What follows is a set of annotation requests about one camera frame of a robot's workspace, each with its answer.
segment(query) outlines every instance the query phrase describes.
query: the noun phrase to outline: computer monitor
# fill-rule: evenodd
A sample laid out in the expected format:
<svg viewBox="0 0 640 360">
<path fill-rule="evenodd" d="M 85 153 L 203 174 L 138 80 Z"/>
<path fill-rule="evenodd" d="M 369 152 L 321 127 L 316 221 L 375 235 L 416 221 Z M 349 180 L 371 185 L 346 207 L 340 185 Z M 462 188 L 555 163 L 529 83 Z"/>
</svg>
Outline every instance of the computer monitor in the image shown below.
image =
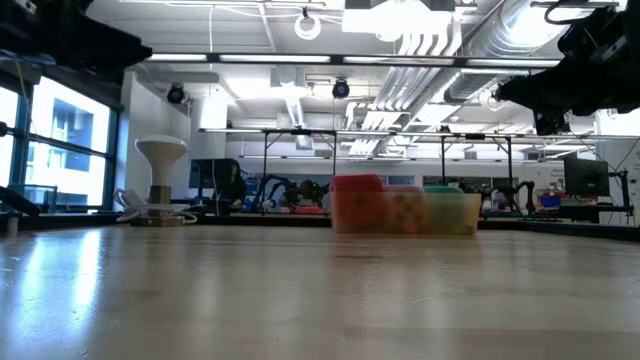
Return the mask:
<svg viewBox="0 0 640 360">
<path fill-rule="evenodd" d="M 609 196 L 609 171 L 604 161 L 564 158 L 567 195 Z"/>
<path fill-rule="evenodd" d="M 233 159 L 197 159 L 191 160 L 189 174 L 189 188 L 198 189 L 198 196 L 202 189 L 224 189 L 231 185 L 231 172 L 235 160 Z"/>
</svg>

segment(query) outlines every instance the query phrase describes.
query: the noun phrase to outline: ceiling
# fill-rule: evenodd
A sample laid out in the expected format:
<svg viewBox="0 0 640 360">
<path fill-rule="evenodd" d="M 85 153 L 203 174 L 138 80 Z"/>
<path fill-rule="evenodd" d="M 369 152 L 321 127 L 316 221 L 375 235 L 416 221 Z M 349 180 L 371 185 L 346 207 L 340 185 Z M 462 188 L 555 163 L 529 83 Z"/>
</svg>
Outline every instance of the ceiling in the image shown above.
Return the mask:
<svg viewBox="0 0 640 360">
<path fill-rule="evenodd" d="M 461 18 L 464 37 L 498 2 L 477 0 L 477 10 Z M 323 14 L 340 16 L 344 0 L 325 1 Z M 95 1 L 88 15 L 108 25 L 139 36 L 154 52 L 264 52 L 264 53 L 326 53 L 326 54 L 395 54 L 399 42 L 383 42 L 373 34 L 345 33 L 341 26 L 322 21 L 320 35 L 311 41 L 303 40 L 294 31 L 296 17 L 270 17 L 263 22 L 257 8 L 239 8 L 248 15 L 227 9 L 209 7 L 174 7 L 165 4 L 130 3 L 121 0 Z M 296 15 L 297 9 L 267 7 L 267 16 Z M 559 57 L 554 42 L 544 46 L 538 54 Z M 220 76 L 233 98 L 229 118 L 247 120 L 274 118 L 286 112 L 285 101 L 269 96 L 270 74 L 273 66 L 255 65 L 151 65 L 139 67 L 139 79 L 149 81 L 160 91 L 168 89 L 176 74 L 214 72 Z M 305 112 L 344 115 L 349 101 L 334 100 L 331 89 L 336 78 L 347 78 L 351 87 L 350 101 L 373 99 L 384 83 L 389 68 L 358 66 L 306 66 L 306 83 L 312 84 L 309 96 L 302 98 Z M 211 90 L 206 82 L 185 84 L 194 97 L 205 97 Z M 450 122 L 459 131 L 513 131 L 532 124 L 531 111 L 515 104 L 486 104 L 475 102 L 462 107 Z M 584 132 L 593 128 L 593 119 L 573 119 L 572 128 Z"/>
</svg>

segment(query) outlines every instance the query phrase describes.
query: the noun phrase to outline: table surface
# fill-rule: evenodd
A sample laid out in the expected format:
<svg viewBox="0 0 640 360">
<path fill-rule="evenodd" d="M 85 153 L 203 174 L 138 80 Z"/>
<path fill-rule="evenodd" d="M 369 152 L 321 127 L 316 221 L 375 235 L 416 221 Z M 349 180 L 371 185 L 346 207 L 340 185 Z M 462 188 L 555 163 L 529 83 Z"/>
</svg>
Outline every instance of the table surface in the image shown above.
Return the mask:
<svg viewBox="0 0 640 360">
<path fill-rule="evenodd" d="M 0 359 L 632 359 L 640 247 L 127 226 L 0 240 Z"/>
</svg>

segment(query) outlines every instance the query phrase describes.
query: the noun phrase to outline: security camera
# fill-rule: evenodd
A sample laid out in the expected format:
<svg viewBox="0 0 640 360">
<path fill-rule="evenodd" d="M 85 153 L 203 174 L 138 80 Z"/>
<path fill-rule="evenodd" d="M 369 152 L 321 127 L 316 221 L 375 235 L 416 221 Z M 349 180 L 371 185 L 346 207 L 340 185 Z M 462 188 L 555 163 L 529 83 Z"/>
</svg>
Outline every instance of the security camera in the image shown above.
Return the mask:
<svg viewBox="0 0 640 360">
<path fill-rule="evenodd" d="M 336 80 L 336 84 L 333 85 L 333 94 L 334 99 L 342 100 L 349 96 L 349 85 L 347 85 L 347 79 L 338 79 Z"/>
<path fill-rule="evenodd" d="M 189 95 L 184 91 L 184 84 L 173 83 L 167 93 L 167 101 L 171 104 L 184 104 L 189 100 Z"/>
</svg>

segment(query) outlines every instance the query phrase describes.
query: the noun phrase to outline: window frame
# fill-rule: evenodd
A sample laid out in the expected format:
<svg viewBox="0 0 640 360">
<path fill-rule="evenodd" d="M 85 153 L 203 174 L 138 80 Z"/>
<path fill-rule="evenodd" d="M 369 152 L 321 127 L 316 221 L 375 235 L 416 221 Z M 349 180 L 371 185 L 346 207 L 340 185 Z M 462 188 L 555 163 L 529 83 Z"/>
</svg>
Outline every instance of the window frame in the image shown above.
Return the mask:
<svg viewBox="0 0 640 360">
<path fill-rule="evenodd" d="M 85 94 L 78 90 L 76 90 L 75 86 L 70 86 L 66 82 L 61 82 L 57 78 L 49 79 L 58 82 L 59 84 L 76 91 L 83 96 L 86 96 L 94 101 L 97 101 L 105 106 L 107 106 L 110 110 L 109 112 L 109 127 L 107 134 L 107 151 L 100 152 L 93 150 L 88 147 L 72 144 L 65 141 L 60 141 L 54 138 L 45 137 L 38 134 L 33 134 L 30 132 L 30 122 L 27 119 L 30 117 L 31 104 L 33 101 L 34 95 L 34 86 L 36 84 L 26 82 L 24 83 L 26 96 L 24 96 L 24 92 L 22 90 L 22 85 L 20 84 L 20 80 L 16 77 L 13 77 L 11 74 L 0 72 L 0 86 L 4 87 L 7 90 L 16 92 L 18 94 L 18 109 L 16 112 L 16 126 L 13 134 L 14 142 L 13 142 L 13 154 L 11 157 L 11 166 L 9 172 L 9 184 L 11 185 L 25 185 L 26 180 L 26 171 L 28 166 L 28 153 L 29 153 L 29 142 L 37 142 L 48 144 L 51 146 L 55 146 L 57 148 L 63 150 L 70 150 L 81 154 L 86 154 L 90 156 L 98 156 L 105 159 L 105 172 L 104 172 L 104 183 L 102 189 L 102 205 L 72 205 L 67 206 L 65 204 L 57 204 L 56 210 L 104 210 L 110 211 L 113 209 L 113 192 L 115 186 L 115 168 L 116 168 L 116 150 L 117 150 L 117 142 L 118 142 L 118 127 L 120 122 L 120 109 L 110 106 L 109 104 L 104 104 L 100 99 L 96 99 L 91 94 Z"/>
</svg>

